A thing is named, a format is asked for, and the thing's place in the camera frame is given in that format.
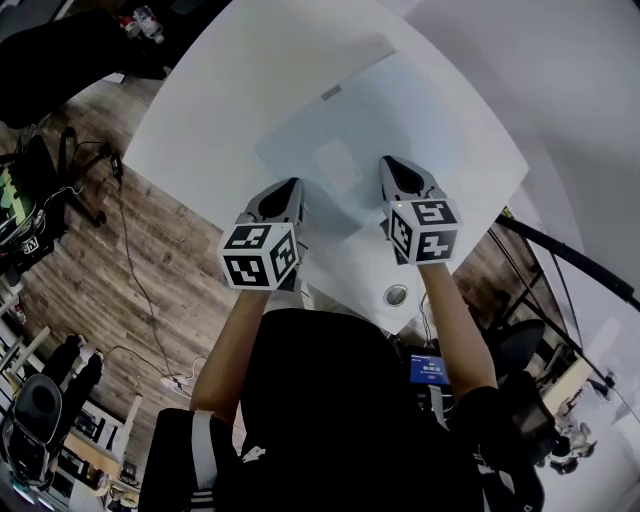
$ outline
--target white stripe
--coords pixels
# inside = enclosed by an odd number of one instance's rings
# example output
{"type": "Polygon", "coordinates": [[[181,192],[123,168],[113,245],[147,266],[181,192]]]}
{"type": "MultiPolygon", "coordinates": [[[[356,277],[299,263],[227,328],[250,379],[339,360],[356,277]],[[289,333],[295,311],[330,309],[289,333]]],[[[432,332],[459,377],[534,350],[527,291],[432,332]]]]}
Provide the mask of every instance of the white stripe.
{"type": "Polygon", "coordinates": [[[193,453],[193,467],[196,470],[198,489],[201,490],[213,487],[218,475],[216,456],[211,444],[210,422],[210,412],[196,411],[193,415],[191,452],[193,453]]]}
{"type": "Polygon", "coordinates": [[[431,408],[433,409],[434,414],[436,415],[436,419],[438,423],[449,430],[447,427],[447,422],[444,419],[444,407],[442,405],[442,390],[438,386],[432,386],[429,384],[429,391],[431,392],[431,408]]]}

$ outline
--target light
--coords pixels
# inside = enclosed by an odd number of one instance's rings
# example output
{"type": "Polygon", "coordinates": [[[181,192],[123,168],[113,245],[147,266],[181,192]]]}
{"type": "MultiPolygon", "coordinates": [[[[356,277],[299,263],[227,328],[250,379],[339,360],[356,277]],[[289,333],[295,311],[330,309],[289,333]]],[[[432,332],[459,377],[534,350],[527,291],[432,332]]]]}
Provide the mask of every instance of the light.
{"type": "Polygon", "coordinates": [[[32,505],[35,505],[36,502],[33,501],[31,499],[31,496],[29,496],[26,492],[24,492],[22,489],[16,487],[15,485],[13,486],[14,491],[16,491],[20,496],[22,496],[25,500],[27,500],[29,503],[31,503],[32,505]]]}
{"type": "Polygon", "coordinates": [[[45,507],[47,507],[49,510],[55,511],[55,508],[53,508],[53,506],[50,503],[44,501],[42,498],[38,497],[38,501],[42,503],[45,507]]]}

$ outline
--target black pole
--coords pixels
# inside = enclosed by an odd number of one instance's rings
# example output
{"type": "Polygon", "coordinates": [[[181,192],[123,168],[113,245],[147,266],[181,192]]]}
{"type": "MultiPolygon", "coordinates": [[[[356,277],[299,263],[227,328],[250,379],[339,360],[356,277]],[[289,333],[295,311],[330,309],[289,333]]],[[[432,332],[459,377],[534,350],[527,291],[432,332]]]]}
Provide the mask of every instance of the black pole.
{"type": "Polygon", "coordinates": [[[531,240],[533,243],[547,249],[549,252],[559,256],[563,260],[571,263],[574,267],[580,269],[592,279],[598,281],[602,286],[616,294],[623,301],[631,305],[640,312],[640,303],[633,297],[633,287],[620,279],[614,273],[608,271],[602,265],[599,265],[585,255],[580,254],[578,251],[568,247],[562,242],[558,242],[555,238],[551,238],[549,235],[541,233],[537,229],[533,229],[522,222],[507,217],[506,215],[499,215],[496,222],[507,229],[510,229],[514,233],[524,236],[531,240]]]}
{"type": "Polygon", "coordinates": [[[584,359],[584,361],[591,366],[591,368],[593,369],[593,371],[596,373],[596,375],[598,375],[598,377],[600,377],[602,379],[602,381],[609,386],[610,388],[613,388],[615,386],[615,382],[613,381],[613,379],[611,379],[610,377],[605,377],[604,375],[602,375],[602,373],[600,372],[600,370],[598,370],[598,368],[596,368],[596,366],[589,360],[589,358],[587,358],[584,355],[584,351],[582,350],[582,348],[580,347],[580,345],[578,345],[575,341],[573,341],[573,339],[571,339],[571,336],[569,336],[566,332],[564,332],[562,329],[560,329],[560,327],[558,327],[558,325],[551,320],[550,318],[548,318],[535,304],[533,304],[529,299],[522,299],[522,303],[524,305],[526,305],[531,311],[533,311],[536,315],[538,315],[540,317],[541,320],[544,321],[545,324],[547,324],[549,327],[551,327],[557,334],[558,336],[560,336],[565,342],[567,342],[569,344],[569,346],[573,349],[574,352],[576,352],[582,359],[584,359]]]}

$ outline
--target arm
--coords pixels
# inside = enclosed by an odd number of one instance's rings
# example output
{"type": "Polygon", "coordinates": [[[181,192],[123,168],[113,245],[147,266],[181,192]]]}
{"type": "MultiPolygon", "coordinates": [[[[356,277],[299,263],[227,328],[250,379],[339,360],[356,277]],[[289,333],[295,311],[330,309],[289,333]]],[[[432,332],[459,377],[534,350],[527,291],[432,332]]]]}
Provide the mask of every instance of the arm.
{"type": "Polygon", "coordinates": [[[271,292],[240,293],[191,396],[191,410],[211,411],[233,427],[262,314],[271,292]]]}
{"type": "Polygon", "coordinates": [[[438,329],[440,351],[456,402],[469,391],[497,387],[489,349],[444,263],[421,265],[420,274],[438,329]]]}

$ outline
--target white paper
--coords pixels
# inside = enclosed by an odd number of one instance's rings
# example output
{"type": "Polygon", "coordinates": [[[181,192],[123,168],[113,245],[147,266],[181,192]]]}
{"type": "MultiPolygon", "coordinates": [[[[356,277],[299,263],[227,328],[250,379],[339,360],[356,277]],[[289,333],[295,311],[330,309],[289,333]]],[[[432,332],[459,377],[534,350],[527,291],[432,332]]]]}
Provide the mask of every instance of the white paper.
{"type": "Polygon", "coordinates": [[[317,149],[313,153],[313,158],[324,177],[339,194],[344,194],[362,181],[362,171],[338,139],[317,149]]]}

